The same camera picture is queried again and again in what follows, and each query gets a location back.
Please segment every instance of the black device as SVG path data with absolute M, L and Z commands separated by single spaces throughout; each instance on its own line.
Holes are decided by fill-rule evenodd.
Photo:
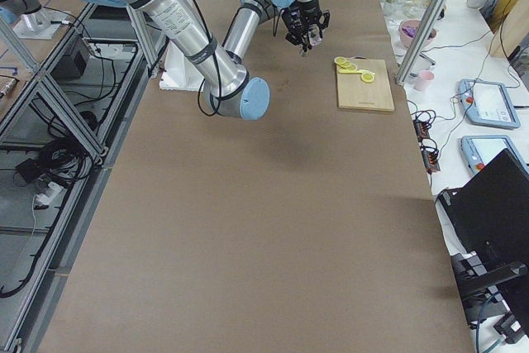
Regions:
M 27 184 L 32 183 L 39 178 L 43 172 L 37 162 L 33 159 L 26 159 L 15 167 L 15 170 L 26 181 Z
M 438 199 L 463 247 L 475 251 L 488 272 L 512 263 L 529 265 L 529 174 L 509 150 L 502 150 L 463 188 L 443 191 Z M 497 285 L 527 334 L 529 276 L 488 283 Z
M 76 37 L 66 46 L 64 55 L 51 72 L 51 75 L 54 79 L 78 79 L 83 76 L 89 58 L 89 49 L 80 37 Z

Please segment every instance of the tablet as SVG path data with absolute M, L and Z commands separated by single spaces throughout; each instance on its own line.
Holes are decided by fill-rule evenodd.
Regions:
M 461 104 L 472 124 L 513 129 L 520 126 L 503 83 L 463 79 L 458 87 Z
M 463 136 L 461 138 L 461 150 L 473 174 L 477 174 L 506 148 L 523 165 L 526 163 L 508 136 Z

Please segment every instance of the yellow ring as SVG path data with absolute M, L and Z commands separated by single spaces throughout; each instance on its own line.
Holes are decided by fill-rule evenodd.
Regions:
M 336 57 L 334 59 L 334 63 L 341 66 L 343 63 L 345 63 L 347 60 L 345 57 Z
M 371 74 L 369 72 L 364 72 L 360 75 L 360 78 L 365 83 L 373 83 L 374 82 L 374 74 Z

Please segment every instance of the wire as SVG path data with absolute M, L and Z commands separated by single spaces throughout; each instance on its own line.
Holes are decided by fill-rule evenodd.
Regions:
M 479 353 L 479 326 L 481 325 L 481 322 L 484 321 L 483 315 L 485 308 L 490 304 L 494 297 L 499 294 L 499 291 L 493 293 L 490 297 L 485 300 L 485 302 L 483 303 L 483 305 L 481 305 L 481 308 L 479 309 L 478 323 L 476 324 L 476 353 Z
M 60 13 L 65 14 L 66 16 L 72 17 L 74 19 L 74 21 L 77 22 L 79 26 L 81 26 L 82 30 L 86 33 L 86 36 L 88 36 L 89 39 L 92 39 L 92 37 L 88 33 L 88 30 L 86 29 L 86 26 L 84 25 L 84 23 L 81 20 L 79 20 L 74 14 L 70 14 L 69 12 L 63 12 L 62 10 L 59 10 L 59 9 L 53 8 L 53 7 L 43 6 L 43 8 L 45 8 L 47 10 L 52 10 L 54 12 L 60 12 Z
M 241 11 L 242 7 L 237 8 L 237 11 L 233 18 L 231 19 L 230 26 L 228 27 L 228 30 L 226 32 L 226 36 L 224 36 L 224 40 L 222 41 L 222 47 L 226 44 L 226 41 L 228 40 L 228 36 L 231 34 L 231 29 L 233 29 L 233 24 L 235 23 L 235 20 L 237 19 L 237 16 L 239 15 L 239 12 Z
M 272 25 L 272 36 L 273 37 L 276 37 L 278 35 L 279 20 L 281 19 L 282 15 L 283 15 L 283 10 L 280 10 L 278 14 L 276 7 L 274 7 L 274 19 L 273 19 L 273 25 Z
M 20 83 L 20 79 L 17 79 L 14 76 L 7 76 L 6 74 L 0 74 L 0 78 L 8 78 L 8 79 L 15 79 L 17 83 Z
M 82 175 L 86 159 L 90 159 L 91 165 L 88 172 Z M 75 138 L 68 136 L 44 145 L 39 152 L 38 165 L 47 177 L 66 188 L 89 176 L 93 159 Z M 75 176 L 69 176 L 74 170 Z
M 197 0 L 192 0 L 193 1 L 193 5 L 195 6 L 195 8 L 197 9 L 197 13 L 198 15 L 200 16 L 200 20 L 202 22 L 202 25 L 203 25 L 203 29 L 204 29 L 204 33 L 206 34 L 206 37 L 207 37 L 207 40 L 209 41 L 209 44 L 211 44 L 213 42 L 213 37 L 212 37 L 212 34 L 211 32 L 209 31 L 209 29 L 207 28 L 207 23 L 206 23 L 206 20 L 204 18 L 204 15 L 202 14 L 202 10 L 200 9 L 200 6 L 198 5 L 198 2 Z M 218 111 L 219 109 L 221 108 L 221 103 L 222 103 L 222 79 L 221 79 L 221 70 L 219 68 L 219 65 L 218 65 L 218 59 L 217 59 L 217 53 L 215 51 L 213 51 L 213 63 L 215 64 L 215 69 L 217 70 L 217 79 L 218 79 L 218 99 L 217 99 L 217 105 L 215 106 L 215 108 L 213 109 L 213 112 L 212 113 L 207 113 L 203 108 L 202 108 L 202 104 L 200 103 L 200 94 L 202 92 L 202 89 L 203 89 L 203 86 L 204 84 L 206 83 L 206 79 L 204 79 L 202 81 L 202 83 L 200 84 L 200 87 L 198 88 L 198 93 L 197 93 L 197 104 L 198 104 L 198 109 L 200 109 L 200 112 L 202 112 L 204 115 L 208 116 L 208 117 L 212 117 L 212 116 L 215 116 L 218 114 Z
M 161 29 L 160 29 L 159 27 L 157 27 L 157 26 L 154 26 L 154 25 L 151 25 L 151 24 L 148 24 L 148 23 L 145 23 L 145 24 L 146 24 L 149 28 L 152 28 L 152 29 L 154 29 L 154 30 L 156 30 L 156 31 L 161 31 Z
M 483 353 L 490 353 L 491 351 L 496 349 L 496 347 L 498 347 L 502 342 L 503 342 L 503 338 L 499 337 L 489 348 L 485 349 Z
M 4 290 L 3 290 L 4 287 L 5 287 L 4 285 L 2 287 L 0 287 L 0 299 L 1 298 L 10 298 L 13 295 L 16 295 L 17 293 L 22 291 L 22 289 L 26 286 L 27 283 L 29 283 L 29 281 L 31 279 L 31 276 L 35 272 L 36 264 L 39 261 L 39 259 L 41 258 L 41 255 L 42 255 L 45 247 L 47 246 L 48 242 L 50 241 L 51 236 L 53 235 L 53 232 L 54 232 L 55 228 L 57 227 L 57 223 L 59 222 L 60 216 L 62 215 L 62 209 L 64 208 L 64 205 L 69 200 L 69 197 L 70 197 L 70 195 L 72 193 L 72 190 L 73 190 L 73 186 L 74 185 L 71 184 L 69 186 L 68 190 L 66 191 L 66 194 L 63 197 L 63 201 L 60 204 L 60 211 L 57 213 L 53 223 L 48 228 L 48 232 L 46 233 L 46 236 L 45 236 L 44 240 L 42 241 L 41 246 L 39 247 L 39 250 L 34 255 L 32 255 L 33 261 L 31 262 L 31 267 L 28 270 L 26 277 L 24 279 L 22 279 L 22 280 L 19 280 L 18 286 L 15 287 L 14 289 L 9 290 L 9 291 L 5 291 L 4 292 Z
M 411 104 L 415 107 L 415 112 L 418 112 L 418 111 L 419 111 L 419 106 L 418 106 L 414 101 L 411 101 L 411 100 L 409 100 L 409 99 L 407 99 L 407 101 L 408 101 L 409 103 L 411 103 Z
M 429 48 L 428 50 L 423 50 L 422 52 L 423 53 L 427 53 L 428 51 L 432 51 L 432 50 L 439 50 L 439 49 L 459 49 L 461 47 L 465 47 L 466 45 L 469 45 L 471 43 L 475 43 L 476 41 L 480 41 L 481 39 L 483 39 L 490 31 L 486 31 L 482 36 L 480 36 L 478 39 L 474 39 L 473 41 L 467 41 L 466 43 L 464 43 L 463 45 L 441 45 L 441 46 L 438 46 L 438 47 L 431 47 Z
M 30 243 L 31 238 L 35 235 L 35 229 L 36 229 L 35 200 L 36 200 L 36 194 L 33 195 L 33 199 L 31 200 L 31 215 L 33 217 L 33 227 L 31 229 L 31 234 L 27 238 L 26 242 L 24 243 L 24 246 L 22 246 L 22 248 L 18 251 L 17 258 L 12 262 L 13 263 L 13 267 L 11 268 L 11 270 L 9 271 L 9 273 L 7 274 L 7 277 L 5 277 L 5 279 L 8 279 L 8 277 L 11 276 L 13 270 L 17 266 L 18 261 L 22 257 L 22 254 L 26 250 L 27 245 Z

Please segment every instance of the plastic container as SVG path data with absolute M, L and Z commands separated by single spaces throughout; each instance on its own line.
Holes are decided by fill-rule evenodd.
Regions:
M 413 41 L 414 35 L 411 32 L 417 31 L 417 28 L 421 24 L 421 20 L 405 20 L 400 23 L 398 27 L 398 36 L 404 47 L 408 48 Z M 435 29 L 431 30 L 430 37 L 427 39 L 424 46 L 429 45 L 437 36 L 437 31 Z

